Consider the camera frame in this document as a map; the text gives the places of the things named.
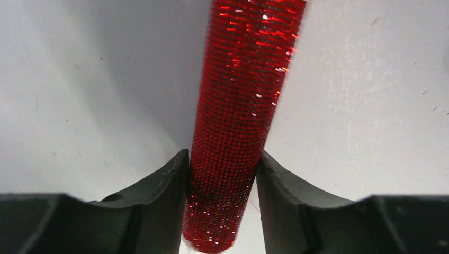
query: glitter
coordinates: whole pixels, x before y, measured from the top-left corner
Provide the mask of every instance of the glitter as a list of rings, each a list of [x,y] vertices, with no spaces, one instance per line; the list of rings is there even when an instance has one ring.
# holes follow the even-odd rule
[[[305,5],[212,1],[183,221],[200,252],[234,244]]]

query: red sequined rod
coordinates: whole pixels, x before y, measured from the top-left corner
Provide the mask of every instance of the red sequined rod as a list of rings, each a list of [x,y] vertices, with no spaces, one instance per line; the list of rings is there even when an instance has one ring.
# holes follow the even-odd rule
[[[213,0],[183,222],[198,251],[234,243],[305,6]]]

